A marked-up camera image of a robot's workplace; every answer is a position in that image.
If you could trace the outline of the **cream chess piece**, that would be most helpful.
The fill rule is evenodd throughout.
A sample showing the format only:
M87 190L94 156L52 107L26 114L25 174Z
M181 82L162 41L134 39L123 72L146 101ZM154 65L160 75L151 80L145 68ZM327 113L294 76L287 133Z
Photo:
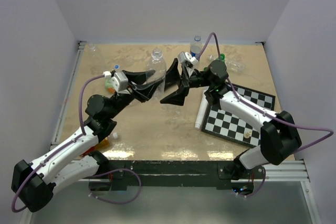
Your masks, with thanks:
M246 131L245 133L244 133L244 138L250 138L251 136L252 136L252 131Z

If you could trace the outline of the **clear bottle lying right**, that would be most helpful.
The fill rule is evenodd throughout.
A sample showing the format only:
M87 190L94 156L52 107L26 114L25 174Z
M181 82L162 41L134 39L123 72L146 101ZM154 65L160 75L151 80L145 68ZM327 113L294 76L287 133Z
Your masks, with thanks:
M220 60L220 59L216 55L209 55L208 60L212 62L213 60ZM243 73L243 71L245 70L245 65L242 62L231 60L225 57L224 63L228 71L233 71L236 73Z

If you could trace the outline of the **black white chessboard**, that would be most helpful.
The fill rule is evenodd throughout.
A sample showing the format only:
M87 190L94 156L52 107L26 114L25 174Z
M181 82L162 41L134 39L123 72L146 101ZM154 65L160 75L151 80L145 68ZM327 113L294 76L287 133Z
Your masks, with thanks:
M240 85L234 85L234 88L245 99L263 108L275 109L276 97L274 95ZM216 105L208 105L201 131L251 148L260 144L260 134L256 129L239 117L219 109ZM244 138L246 131L253 132L250 138Z

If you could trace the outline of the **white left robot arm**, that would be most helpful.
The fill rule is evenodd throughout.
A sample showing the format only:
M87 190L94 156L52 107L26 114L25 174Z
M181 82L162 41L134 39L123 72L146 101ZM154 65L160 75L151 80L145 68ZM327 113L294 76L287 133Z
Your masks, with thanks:
M104 72L101 77L111 77L114 94L111 97L92 95L85 110L82 109L82 98L79 98L79 128L43 156L31 162L21 160L14 166L11 189L15 196L11 205L12 212L19 212L16 208L18 199L22 201L24 208L37 212L56 193L72 183L86 177L105 177L110 165L100 151L89 152L77 162L74 159L108 137L117 124L113 118L133 100L144 103L153 97L165 79L160 77L147 82L147 77L154 73L153 70Z

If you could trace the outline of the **gold label drink bottle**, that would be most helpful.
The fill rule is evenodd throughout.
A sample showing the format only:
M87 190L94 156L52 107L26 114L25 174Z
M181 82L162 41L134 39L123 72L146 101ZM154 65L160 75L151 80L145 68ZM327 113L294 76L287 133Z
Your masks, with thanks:
M104 138L100 143L96 144L95 146L90 147L88 150L86 150L84 153L80 155L80 157L87 156L90 152L93 151L100 151L107 147L109 147L113 140L117 140L119 138L118 134L116 132L112 133L108 137Z

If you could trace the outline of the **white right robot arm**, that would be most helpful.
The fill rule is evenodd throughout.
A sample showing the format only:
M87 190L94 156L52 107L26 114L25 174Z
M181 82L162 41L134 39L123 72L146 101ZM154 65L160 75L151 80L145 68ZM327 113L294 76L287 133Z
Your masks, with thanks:
M246 178L253 168L264 165L279 165L301 147L301 139L290 113L262 108L239 95L228 79L224 62L212 61L203 71L196 70L196 59L173 60L165 81L177 84L178 89L164 97L161 104L183 106L191 88L207 87L204 95L211 105L218 105L251 125L259 132L260 144L238 155L231 170L239 178Z

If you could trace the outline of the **aluminium frame rail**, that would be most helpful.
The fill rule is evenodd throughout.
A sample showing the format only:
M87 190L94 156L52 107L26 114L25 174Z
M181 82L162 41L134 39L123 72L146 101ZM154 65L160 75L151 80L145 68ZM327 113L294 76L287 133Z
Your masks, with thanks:
M268 182L299 182L308 207L312 223L322 223L310 177L303 160L283 161L280 165L265 164L266 181Z

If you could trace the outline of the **green tea label bottle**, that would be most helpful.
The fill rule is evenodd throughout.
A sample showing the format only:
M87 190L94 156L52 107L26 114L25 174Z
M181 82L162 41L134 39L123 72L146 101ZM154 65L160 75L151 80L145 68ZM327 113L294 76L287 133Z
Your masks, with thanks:
M113 85L107 79L105 79L105 81L104 81L104 87L109 93L111 93L111 94L115 93L115 89L113 88Z

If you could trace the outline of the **green plastic bottle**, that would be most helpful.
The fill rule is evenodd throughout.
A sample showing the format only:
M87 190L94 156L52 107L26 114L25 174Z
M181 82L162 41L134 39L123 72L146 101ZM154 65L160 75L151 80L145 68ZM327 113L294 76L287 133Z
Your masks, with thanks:
M225 61L225 55L224 54L220 54L220 57L219 57L220 61Z

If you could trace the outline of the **clear bottle back left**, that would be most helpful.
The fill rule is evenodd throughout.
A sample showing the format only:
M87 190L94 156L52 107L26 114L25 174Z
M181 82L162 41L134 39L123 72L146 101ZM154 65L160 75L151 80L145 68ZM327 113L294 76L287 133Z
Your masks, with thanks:
M104 72L106 68L105 60L99 47L93 43L88 43L89 58L97 72Z

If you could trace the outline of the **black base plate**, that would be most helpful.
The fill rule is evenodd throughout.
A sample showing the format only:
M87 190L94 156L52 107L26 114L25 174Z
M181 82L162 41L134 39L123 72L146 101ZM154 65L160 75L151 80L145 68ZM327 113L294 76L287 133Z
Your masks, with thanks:
M247 172L234 172L232 161L131 161L110 160L95 175L87 179L102 179L112 184L112 190L126 190L137 186L138 180L128 169L135 172L143 187L212 187L231 190L233 185L249 179L263 179L263 168L258 166Z

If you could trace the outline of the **clear plastic bottle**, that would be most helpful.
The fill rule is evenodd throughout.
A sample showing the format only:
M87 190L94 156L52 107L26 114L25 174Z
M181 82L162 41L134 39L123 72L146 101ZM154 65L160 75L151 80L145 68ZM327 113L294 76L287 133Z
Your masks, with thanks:
M162 79L162 83L158 85L153 98L160 100L164 95L166 62L163 58L163 53L160 49L155 48L152 51L151 58L146 65L146 84L158 79Z

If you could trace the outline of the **blue label water bottle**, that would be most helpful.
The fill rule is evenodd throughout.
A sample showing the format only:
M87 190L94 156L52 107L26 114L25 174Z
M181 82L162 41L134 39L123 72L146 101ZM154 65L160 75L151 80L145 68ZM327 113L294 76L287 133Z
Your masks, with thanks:
M202 48L201 36L196 35L190 44L190 54L193 57L197 57L197 55L202 51Z

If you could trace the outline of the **white microphone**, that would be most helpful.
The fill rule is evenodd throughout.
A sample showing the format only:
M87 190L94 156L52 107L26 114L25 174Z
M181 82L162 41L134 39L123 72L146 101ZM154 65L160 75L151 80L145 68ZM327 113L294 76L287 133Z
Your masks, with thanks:
M196 120L195 120L195 128L198 129L198 130L201 129L207 107L208 107L208 101L206 100L205 90L204 90L203 93L202 93L201 103L200 103L199 110L198 110L198 113L197 113L197 117L196 117Z

